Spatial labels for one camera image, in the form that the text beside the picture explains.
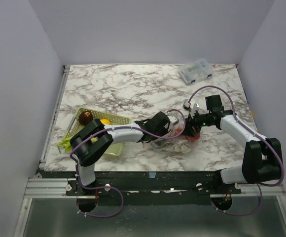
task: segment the green vegetable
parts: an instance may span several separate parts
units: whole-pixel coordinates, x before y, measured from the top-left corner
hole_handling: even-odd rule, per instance
[[[65,153],[71,152],[72,151],[72,146],[70,145],[70,140],[72,137],[67,137],[67,138],[63,138],[62,142],[57,144],[59,153],[61,154],[61,148],[65,148]],[[95,143],[97,141],[96,137],[93,137],[92,139],[90,139],[92,141],[92,143]]]

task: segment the black base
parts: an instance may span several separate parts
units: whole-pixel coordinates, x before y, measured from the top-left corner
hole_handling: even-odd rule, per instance
[[[75,172],[45,172],[38,170],[43,178],[75,178]],[[240,194],[234,185],[214,186],[211,171],[177,172],[95,172],[96,181],[89,187],[110,184],[118,188],[124,197],[125,205],[210,205],[211,194]],[[83,190],[76,180],[69,181],[72,190],[67,196],[94,196],[95,191]],[[175,192],[164,192],[174,189]],[[120,205],[120,196],[114,191],[98,190],[99,205]]]

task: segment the yellow lemon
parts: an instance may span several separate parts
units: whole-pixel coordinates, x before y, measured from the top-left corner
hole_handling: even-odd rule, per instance
[[[108,119],[105,119],[105,118],[101,119],[100,122],[102,122],[103,124],[111,125],[111,122]]]

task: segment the red object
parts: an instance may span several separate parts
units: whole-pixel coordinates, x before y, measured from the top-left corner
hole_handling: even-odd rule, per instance
[[[177,128],[176,131],[175,131],[175,133],[174,133],[174,136],[177,135],[178,133],[180,133],[181,130],[182,130],[181,127]],[[194,137],[191,137],[191,136],[184,136],[184,137],[188,138],[188,139],[191,141],[191,143],[194,143],[194,142],[196,142],[196,141],[199,140],[199,138],[200,138],[200,133],[197,133],[196,136],[194,136]]]

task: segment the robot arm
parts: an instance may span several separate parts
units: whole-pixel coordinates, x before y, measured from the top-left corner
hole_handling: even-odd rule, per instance
[[[243,164],[238,167],[227,168],[216,172],[217,185],[221,183],[260,183],[264,181],[276,180],[281,176],[280,165],[274,154],[266,147],[259,138],[266,140],[279,155],[282,160],[281,145],[276,138],[267,138],[258,132],[254,135],[249,133],[239,121],[245,125],[238,117],[233,116],[232,110],[224,110],[219,95],[206,97],[207,110],[209,113],[200,114],[195,105],[193,109],[184,108],[190,111],[187,119],[187,127],[184,135],[194,136],[199,133],[203,126],[215,125],[218,129],[225,131],[235,139],[244,149]]]
[[[79,146],[75,154],[79,160],[78,169],[82,184],[87,186],[95,181],[94,164],[110,145],[124,142],[161,142],[163,139],[155,138],[143,131],[166,137],[178,121],[176,116],[166,115],[163,112],[158,112],[151,119],[127,125],[104,125],[99,119],[94,119],[70,140],[73,149]],[[89,140],[81,144],[91,135],[98,138],[96,142]]]

